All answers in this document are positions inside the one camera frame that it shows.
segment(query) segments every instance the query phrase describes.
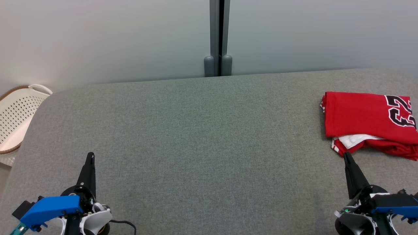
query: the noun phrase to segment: black cable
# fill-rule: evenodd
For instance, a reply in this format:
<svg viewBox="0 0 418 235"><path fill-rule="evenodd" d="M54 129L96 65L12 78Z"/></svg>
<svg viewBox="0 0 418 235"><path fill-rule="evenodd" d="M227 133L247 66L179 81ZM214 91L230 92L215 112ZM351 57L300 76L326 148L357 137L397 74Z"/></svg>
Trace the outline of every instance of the black cable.
<svg viewBox="0 0 418 235"><path fill-rule="evenodd" d="M134 229L133 235L136 235L136 227L131 222L126 221L126 220L121 220L121 221L119 221L119 220L111 220L110 222L112 222L112 223L118 223L118 224L128 224L128 225L132 226L133 229Z"/></svg>

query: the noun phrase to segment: white wall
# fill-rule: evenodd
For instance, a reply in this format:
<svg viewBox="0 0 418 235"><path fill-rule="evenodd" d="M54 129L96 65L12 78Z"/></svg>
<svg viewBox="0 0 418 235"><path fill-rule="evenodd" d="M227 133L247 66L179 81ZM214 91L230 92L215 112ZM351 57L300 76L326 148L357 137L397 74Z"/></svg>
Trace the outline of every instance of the white wall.
<svg viewBox="0 0 418 235"><path fill-rule="evenodd" d="M204 77L207 0L1 0L0 94Z"/></svg>
<svg viewBox="0 0 418 235"><path fill-rule="evenodd" d="M232 75L377 67L418 77L414 0L231 0Z"/></svg>

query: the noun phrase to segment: blue bracket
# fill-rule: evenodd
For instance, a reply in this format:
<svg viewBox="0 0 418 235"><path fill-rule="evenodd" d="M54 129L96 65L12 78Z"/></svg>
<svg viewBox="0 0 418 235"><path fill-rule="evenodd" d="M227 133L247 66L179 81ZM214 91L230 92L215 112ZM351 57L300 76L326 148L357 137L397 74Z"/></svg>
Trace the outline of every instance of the blue bracket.
<svg viewBox="0 0 418 235"><path fill-rule="evenodd" d="M36 231L41 225L48 227L45 222L63 216L64 214L83 213L80 207L80 197L60 196L44 197L36 202L20 219L24 225L32 231Z"/></svg>
<svg viewBox="0 0 418 235"><path fill-rule="evenodd" d="M408 219L418 218L418 206L413 207L376 207L372 213L379 211L379 213L394 213L402 215Z"/></svg>

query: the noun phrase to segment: gray cushion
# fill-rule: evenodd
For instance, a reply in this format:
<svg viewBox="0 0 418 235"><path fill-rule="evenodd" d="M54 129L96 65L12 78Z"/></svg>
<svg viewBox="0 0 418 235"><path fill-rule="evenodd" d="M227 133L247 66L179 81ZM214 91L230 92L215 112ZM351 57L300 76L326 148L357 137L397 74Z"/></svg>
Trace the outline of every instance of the gray cushion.
<svg viewBox="0 0 418 235"><path fill-rule="evenodd" d="M97 198L138 234L336 234L348 203L344 161L324 136L328 91L411 96L400 72L353 69L103 84L38 109L0 203L0 228L24 200L57 196L96 155ZM417 162L360 150L371 184L418 191ZM418 225L396 222L400 234ZM133 234L111 225L111 234ZM49 228L43 234L57 234Z"/></svg>

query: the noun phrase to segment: white laundry basket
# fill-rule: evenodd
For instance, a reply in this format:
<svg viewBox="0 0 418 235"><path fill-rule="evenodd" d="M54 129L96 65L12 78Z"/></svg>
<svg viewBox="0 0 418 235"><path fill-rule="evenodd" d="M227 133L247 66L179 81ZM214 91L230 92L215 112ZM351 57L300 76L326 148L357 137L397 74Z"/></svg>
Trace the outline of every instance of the white laundry basket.
<svg viewBox="0 0 418 235"><path fill-rule="evenodd" d="M0 97L0 163L13 165L14 152L19 149L35 111L51 94L50 89L33 84L13 88Z"/></svg>

